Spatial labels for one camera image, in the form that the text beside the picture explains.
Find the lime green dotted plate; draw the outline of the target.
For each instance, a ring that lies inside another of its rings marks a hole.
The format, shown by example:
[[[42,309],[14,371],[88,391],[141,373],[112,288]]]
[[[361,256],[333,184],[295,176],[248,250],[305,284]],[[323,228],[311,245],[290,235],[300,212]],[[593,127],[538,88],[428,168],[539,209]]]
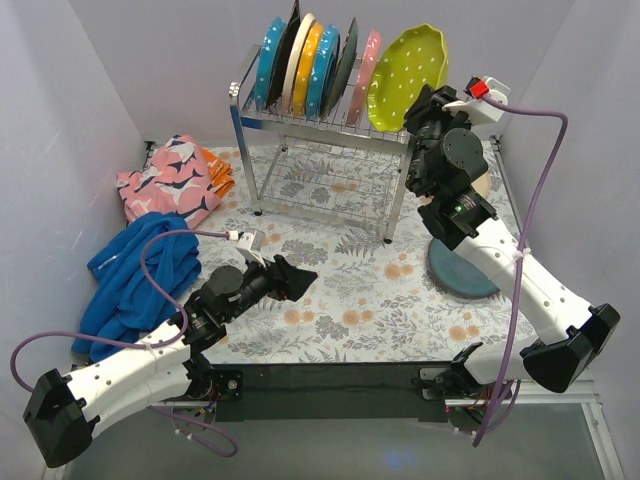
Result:
[[[422,24],[404,31],[382,54],[367,93],[370,124],[381,133],[404,128],[404,115],[422,88],[447,82],[449,53],[444,33]]]

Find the beige plate with sprig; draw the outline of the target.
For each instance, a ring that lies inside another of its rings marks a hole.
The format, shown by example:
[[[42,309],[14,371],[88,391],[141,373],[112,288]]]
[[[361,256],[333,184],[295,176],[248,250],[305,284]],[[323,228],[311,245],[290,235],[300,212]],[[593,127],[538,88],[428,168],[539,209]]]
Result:
[[[489,172],[485,172],[471,184],[472,188],[484,199],[489,197],[491,192],[491,176]]]

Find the pink dotted plate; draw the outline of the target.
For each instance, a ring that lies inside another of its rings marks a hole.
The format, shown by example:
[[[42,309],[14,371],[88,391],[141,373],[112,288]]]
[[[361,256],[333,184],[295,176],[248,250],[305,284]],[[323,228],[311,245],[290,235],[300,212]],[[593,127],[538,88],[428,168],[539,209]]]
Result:
[[[381,34],[376,30],[371,30],[361,58],[361,64],[346,117],[346,126],[355,126],[363,114],[368,88],[377,65],[381,45]]]

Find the teal floral plate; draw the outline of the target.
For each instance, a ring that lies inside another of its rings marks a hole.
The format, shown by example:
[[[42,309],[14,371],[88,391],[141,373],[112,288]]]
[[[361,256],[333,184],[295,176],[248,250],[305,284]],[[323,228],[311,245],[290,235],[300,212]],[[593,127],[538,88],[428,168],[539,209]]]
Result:
[[[484,273],[437,239],[429,243],[426,271],[434,284],[462,299],[490,298],[500,292]]]

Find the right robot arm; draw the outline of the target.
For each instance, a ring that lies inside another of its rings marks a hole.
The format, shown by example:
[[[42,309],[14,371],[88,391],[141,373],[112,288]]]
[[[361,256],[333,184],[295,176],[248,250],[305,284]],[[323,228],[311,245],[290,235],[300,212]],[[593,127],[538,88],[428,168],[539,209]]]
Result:
[[[488,385],[531,380],[563,393],[601,353],[620,321],[608,303],[599,306],[573,293],[509,232],[496,210],[472,183],[488,169],[471,127],[495,121],[504,101],[479,79],[462,102],[450,86],[424,86],[405,113],[405,127],[416,140],[406,187],[430,202],[419,208],[432,237],[468,261],[509,296],[516,313],[533,326],[520,342],[477,342],[449,366],[416,383],[441,397],[475,397]]]

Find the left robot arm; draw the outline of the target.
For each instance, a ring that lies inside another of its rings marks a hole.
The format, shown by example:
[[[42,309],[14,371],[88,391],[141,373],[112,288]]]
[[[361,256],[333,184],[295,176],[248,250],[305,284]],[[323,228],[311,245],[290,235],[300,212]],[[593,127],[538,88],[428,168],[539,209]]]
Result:
[[[23,419],[50,468],[82,454],[100,433],[128,416],[166,399],[217,401],[227,382],[204,353],[226,335],[226,327],[269,297],[301,299],[317,273],[277,255],[248,263],[241,271],[217,268],[185,304],[147,335],[149,346],[123,349],[66,375],[53,369],[37,381]]]

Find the steel dish rack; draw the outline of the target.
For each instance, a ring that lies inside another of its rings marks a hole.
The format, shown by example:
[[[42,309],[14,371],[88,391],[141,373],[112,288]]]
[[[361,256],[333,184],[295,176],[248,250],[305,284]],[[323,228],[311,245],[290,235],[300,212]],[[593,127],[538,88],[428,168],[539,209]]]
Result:
[[[229,109],[252,212],[283,213],[377,234],[391,243],[405,195],[411,135],[380,133],[366,118],[349,126],[355,81],[325,120],[255,106],[260,46],[229,87]]]

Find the floral table mat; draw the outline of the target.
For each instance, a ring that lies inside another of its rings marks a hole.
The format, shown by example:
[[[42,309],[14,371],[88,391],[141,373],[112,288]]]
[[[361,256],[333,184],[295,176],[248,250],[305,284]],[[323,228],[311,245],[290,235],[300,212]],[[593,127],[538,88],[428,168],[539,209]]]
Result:
[[[239,152],[216,149],[233,167],[235,187],[202,223],[204,274],[241,256],[217,239],[226,230],[265,233],[264,256],[281,254],[318,279],[295,303],[270,299],[243,314],[212,347],[215,363],[386,362],[448,360],[471,343],[493,344],[508,333],[510,300],[496,294],[462,299],[427,275],[430,235],[407,195],[391,243],[331,222],[251,210]]]

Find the dark green brown plate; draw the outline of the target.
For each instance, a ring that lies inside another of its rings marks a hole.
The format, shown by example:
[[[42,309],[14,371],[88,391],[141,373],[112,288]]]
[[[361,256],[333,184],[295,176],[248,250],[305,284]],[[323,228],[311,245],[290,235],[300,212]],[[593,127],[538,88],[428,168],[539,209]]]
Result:
[[[358,36],[358,22],[357,19],[353,17],[349,26],[347,38],[338,59],[334,80],[331,84],[331,89],[329,90],[329,95],[323,111],[324,118],[328,117],[333,108],[338,104],[338,101],[341,99],[347,86],[357,57]]]

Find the orange cloth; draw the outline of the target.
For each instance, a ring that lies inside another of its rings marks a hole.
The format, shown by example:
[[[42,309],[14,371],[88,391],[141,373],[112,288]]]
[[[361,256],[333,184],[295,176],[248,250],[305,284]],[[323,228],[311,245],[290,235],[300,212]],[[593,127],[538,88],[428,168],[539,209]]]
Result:
[[[212,189],[218,197],[224,198],[235,185],[231,164],[207,149],[202,148],[201,151],[207,164]]]

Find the blue dotted plate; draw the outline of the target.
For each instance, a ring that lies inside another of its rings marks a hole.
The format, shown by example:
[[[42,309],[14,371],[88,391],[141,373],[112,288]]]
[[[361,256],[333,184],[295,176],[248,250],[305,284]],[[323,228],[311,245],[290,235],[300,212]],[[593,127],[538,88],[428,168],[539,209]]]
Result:
[[[323,31],[312,66],[305,106],[307,119],[320,117],[329,93],[329,81],[335,73],[339,44],[340,33],[329,24]]]
[[[266,109],[276,51],[285,27],[284,20],[281,17],[276,17],[269,25],[262,42],[254,85],[255,106],[258,111]]]

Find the cream white plate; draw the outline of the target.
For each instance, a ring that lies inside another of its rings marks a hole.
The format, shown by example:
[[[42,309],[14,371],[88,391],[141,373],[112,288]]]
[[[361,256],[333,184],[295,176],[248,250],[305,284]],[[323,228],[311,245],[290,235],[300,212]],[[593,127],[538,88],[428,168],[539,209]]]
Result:
[[[296,72],[299,66],[302,50],[311,28],[316,23],[316,17],[312,13],[307,13],[301,20],[298,31],[294,37],[290,51],[285,78],[280,101],[280,113],[286,115],[290,112],[293,97],[293,88]]]

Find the black square plate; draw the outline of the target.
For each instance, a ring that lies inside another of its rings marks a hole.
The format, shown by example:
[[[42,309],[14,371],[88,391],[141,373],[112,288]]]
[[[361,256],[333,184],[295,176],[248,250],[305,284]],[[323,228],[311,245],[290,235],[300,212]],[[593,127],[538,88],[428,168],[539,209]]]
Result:
[[[301,25],[301,12],[298,0],[293,1],[289,21],[284,29],[283,35],[276,51],[272,75],[269,85],[266,108],[269,109],[276,104],[282,94],[286,69],[291,54],[293,42]]]

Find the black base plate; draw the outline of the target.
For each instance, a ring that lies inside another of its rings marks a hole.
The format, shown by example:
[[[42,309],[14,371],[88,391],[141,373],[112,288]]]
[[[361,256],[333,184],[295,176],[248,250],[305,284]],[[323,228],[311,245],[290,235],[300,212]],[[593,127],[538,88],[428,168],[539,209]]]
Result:
[[[209,373],[216,419],[414,419],[444,422],[448,399],[427,384],[447,362],[228,364]]]

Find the aluminium frame rail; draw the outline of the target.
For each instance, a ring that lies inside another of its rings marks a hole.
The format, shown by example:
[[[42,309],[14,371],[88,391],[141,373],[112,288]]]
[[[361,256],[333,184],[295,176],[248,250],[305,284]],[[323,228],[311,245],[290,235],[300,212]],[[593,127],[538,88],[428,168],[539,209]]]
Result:
[[[533,381],[523,380],[515,402],[518,404],[589,404],[600,403],[601,399],[596,391],[593,373],[590,368],[587,368],[563,393],[554,393]]]

